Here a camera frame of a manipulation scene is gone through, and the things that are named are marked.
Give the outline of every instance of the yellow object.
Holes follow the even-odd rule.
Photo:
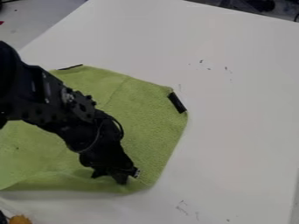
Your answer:
[[[23,215],[16,215],[10,219],[10,224],[32,224],[32,222]]]

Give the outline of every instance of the gray floor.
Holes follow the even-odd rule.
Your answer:
[[[20,49],[86,0],[20,0],[0,11],[0,40]]]

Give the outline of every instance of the floor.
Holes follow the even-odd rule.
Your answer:
[[[0,40],[21,49],[86,0],[19,0],[0,11]]]
[[[240,11],[246,11],[250,13],[256,13],[263,16],[272,18],[285,19],[294,22],[296,15],[299,13],[299,1],[298,0],[274,0],[275,8],[271,11],[260,12],[256,10],[252,5],[248,4],[248,0],[186,0],[200,4],[210,4],[215,6],[226,5],[229,9],[235,9]]]

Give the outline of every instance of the white surface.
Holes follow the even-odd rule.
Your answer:
[[[86,0],[19,0],[0,11],[0,40],[17,49],[45,32]]]
[[[295,23],[180,0],[87,2],[23,49],[25,61],[84,63],[172,86],[190,113],[184,136],[148,191],[2,195],[49,224],[288,223],[298,39]]]

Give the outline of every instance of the black tag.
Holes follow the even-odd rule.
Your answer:
[[[187,110],[186,107],[183,105],[183,103],[177,98],[177,95],[174,92],[169,94],[168,98],[173,103],[173,105],[176,107],[178,113],[182,114]]]
[[[75,67],[81,67],[81,66],[83,66],[83,64],[79,64],[79,65],[76,65],[76,66],[64,67],[64,68],[60,68],[58,70],[67,70],[67,69],[71,69],[71,68],[75,68]]]

